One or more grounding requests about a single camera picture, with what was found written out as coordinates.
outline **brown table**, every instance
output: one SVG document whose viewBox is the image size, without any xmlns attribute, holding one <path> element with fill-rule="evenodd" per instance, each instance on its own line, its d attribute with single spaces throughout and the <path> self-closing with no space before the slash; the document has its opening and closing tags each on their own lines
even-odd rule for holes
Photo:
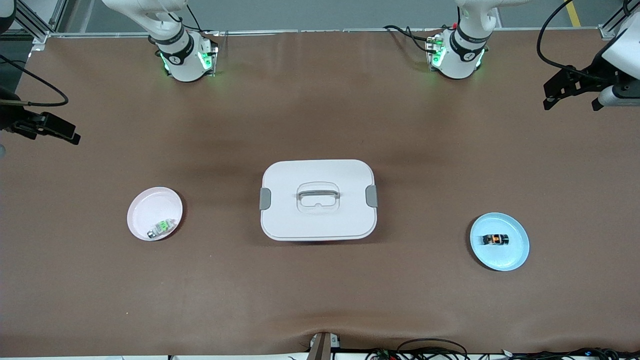
<svg viewBox="0 0 640 360">
<path fill-rule="evenodd" d="M 469 79 L 427 70 L 388 33 L 231 37 L 218 75 L 178 83 L 138 39 L 51 39 L 29 69 L 71 98 L 74 147 L 3 133 L 0 356 L 300 351 L 437 336 L 472 352 L 640 346 L 640 117 L 542 106 L 555 69 L 536 32 L 496 32 Z M 596 31 L 550 31 L 550 58 L 587 65 Z M 24 99 L 54 100 L 23 78 Z M 263 171 L 355 158 L 380 198 L 370 237 L 306 245 L 260 228 Z M 176 189 L 171 238 L 134 238 L 125 214 Z M 531 239 L 522 268 L 468 250 L 491 211 Z"/>
</svg>

